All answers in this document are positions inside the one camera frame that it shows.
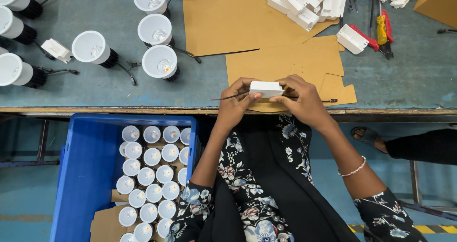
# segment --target blue plastic crate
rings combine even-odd
[[[190,116],[74,114],[70,118],[65,157],[51,228],[51,242],[90,240],[94,213],[114,206],[111,191],[123,174],[121,132],[128,125],[191,127],[187,177],[200,154],[198,122]]]

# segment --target workbench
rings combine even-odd
[[[368,34],[371,4],[369,0],[357,1],[359,13],[346,7],[344,23],[356,24]],[[358,55],[340,52],[344,84],[354,84],[358,102],[328,108],[330,113],[457,114],[457,37],[438,35],[438,29],[448,26],[413,11],[415,2],[411,0],[403,9],[383,4],[392,23],[394,59],[387,60],[370,47]],[[169,9],[176,47],[185,49],[182,0],[171,0]],[[141,62],[147,50],[137,34],[138,23],[146,13],[133,0],[49,0],[36,20],[15,15],[38,31],[41,44],[53,38],[71,49],[77,35],[95,30],[119,54],[121,64],[127,65],[127,60]],[[340,25],[334,25],[318,36],[335,35],[339,29]],[[203,62],[198,64],[177,52],[181,69],[177,81],[154,79],[137,67],[131,70],[138,82],[134,87],[119,66],[105,69],[76,59],[68,64],[51,61],[33,44],[0,40],[3,47],[31,65],[80,71],[79,75],[62,72],[49,76],[39,89],[0,87],[0,112],[215,114],[219,104],[209,99],[219,98],[228,86],[224,55],[202,57]]]

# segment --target woman's right hand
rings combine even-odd
[[[298,95],[298,99],[293,101],[284,96],[276,96],[270,98],[270,102],[278,102],[283,104],[289,111],[300,120],[300,122],[311,126],[320,131],[328,126],[334,120],[325,107],[317,93],[316,86],[306,82],[300,76],[294,74],[286,78],[279,79],[281,86],[287,85],[289,92],[293,91]]]

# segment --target sandal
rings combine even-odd
[[[359,130],[359,129],[364,129],[365,132],[363,133],[362,137],[360,137],[360,139],[356,139],[354,138],[354,134],[356,134],[356,131]],[[376,148],[374,146],[374,142],[376,141],[377,137],[379,137],[378,133],[375,132],[374,130],[372,130],[371,128],[367,128],[367,127],[355,127],[351,130],[351,136],[353,139],[355,140],[358,140],[360,142],[362,142],[363,144],[366,144],[366,145],[369,145],[369,146],[372,146],[374,148]]]

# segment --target floral dress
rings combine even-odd
[[[281,141],[287,141],[284,157],[294,169],[313,185],[308,157],[310,130],[301,131],[290,115],[279,117],[276,128],[281,129]],[[245,165],[246,155],[236,132],[231,132],[223,147],[218,172],[232,191],[243,222],[247,242],[294,242],[287,221],[270,195],[255,181],[252,171]],[[180,240],[192,226],[201,227],[214,207],[214,188],[187,183],[179,202],[179,211],[174,216],[165,242]],[[363,221],[366,223],[367,241],[425,242],[413,225],[408,214],[398,205],[389,189],[369,198],[354,199]]]

